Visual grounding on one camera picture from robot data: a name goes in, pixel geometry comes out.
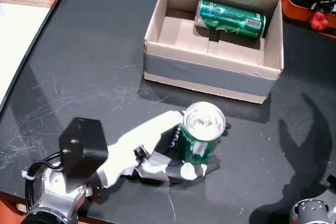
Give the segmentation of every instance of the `zip tie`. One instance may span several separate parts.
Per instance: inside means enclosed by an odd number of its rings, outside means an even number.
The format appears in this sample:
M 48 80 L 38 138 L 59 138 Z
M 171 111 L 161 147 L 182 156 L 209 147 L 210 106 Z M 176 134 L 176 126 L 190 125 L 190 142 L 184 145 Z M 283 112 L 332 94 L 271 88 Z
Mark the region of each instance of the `zip tie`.
M 31 177 L 28 175 L 28 172 L 26 170 L 21 170 L 21 176 L 24 177 L 27 180 L 34 180 L 35 176 Z

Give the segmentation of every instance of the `robotic arm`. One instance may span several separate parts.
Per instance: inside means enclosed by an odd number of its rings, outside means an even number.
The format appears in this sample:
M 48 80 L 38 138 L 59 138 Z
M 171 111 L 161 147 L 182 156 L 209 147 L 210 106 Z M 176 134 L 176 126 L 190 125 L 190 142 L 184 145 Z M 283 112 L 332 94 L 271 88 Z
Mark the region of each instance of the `robotic arm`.
M 297 202 L 290 213 L 290 224 L 336 223 L 336 177 L 328 177 L 330 187 L 320 196 Z
M 39 180 L 33 169 L 23 174 L 28 213 L 22 224 L 75 224 L 77 211 L 86 197 L 99 197 L 120 176 L 130 176 L 134 171 L 143 178 L 181 182 L 203 177 L 218 168 L 218 165 L 194 166 L 159 152 L 175 144 L 182 119 L 178 111 L 165 112 L 107 147 L 99 121 L 75 118 L 59 139 L 61 160 L 47 165 Z M 34 180 L 41 182 L 36 202 Z

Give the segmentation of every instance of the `black cable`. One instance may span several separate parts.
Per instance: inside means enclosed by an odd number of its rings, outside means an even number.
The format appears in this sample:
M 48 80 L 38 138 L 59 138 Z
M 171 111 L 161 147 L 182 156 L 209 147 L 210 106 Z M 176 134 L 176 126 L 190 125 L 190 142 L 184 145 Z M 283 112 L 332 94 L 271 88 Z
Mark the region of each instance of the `black cable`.
M 60 152 L 56 152 L 51 154 L 50 156 L 44 158 L 42 161 L 33 163 L 27 172 L 27 175 L 30 177 L 34 177 L 35 174 L 37 173 L 37 171 L 43 167 L 43 166 L 47 166 L 48 168 L 60 172 L 63 170 L 63 167 L 61 165 L 59 166 L 54 166 L 51 163 L 49 163 L 49 161 L 57 158 L 60 156 Z M 27 213 L 30 211 L 31 207 L 34 204 L 34 181 L 30 180 L 30 179 L 26 179 L 25 182 L 25 199 L 26 199 L 26 210 Z

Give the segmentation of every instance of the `gray tape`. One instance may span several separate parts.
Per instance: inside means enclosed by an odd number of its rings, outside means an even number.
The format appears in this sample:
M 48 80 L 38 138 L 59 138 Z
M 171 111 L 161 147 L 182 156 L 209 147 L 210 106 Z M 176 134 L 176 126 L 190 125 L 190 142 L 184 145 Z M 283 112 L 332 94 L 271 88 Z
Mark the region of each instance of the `gray tape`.
M 144 71 L 175 80 L 199 83 L 265 97 L 274 81 L 244 73 L 144 54 Z

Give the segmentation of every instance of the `screw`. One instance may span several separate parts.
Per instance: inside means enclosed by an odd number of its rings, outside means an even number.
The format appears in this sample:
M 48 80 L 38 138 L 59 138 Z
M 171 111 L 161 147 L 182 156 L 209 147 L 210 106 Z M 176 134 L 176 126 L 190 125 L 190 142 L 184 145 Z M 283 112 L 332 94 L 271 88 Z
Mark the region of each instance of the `screw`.
M 73 138 L 73 139 L 70 140 L 70 143 L 71 144 L 78 144 L 78 140 Z

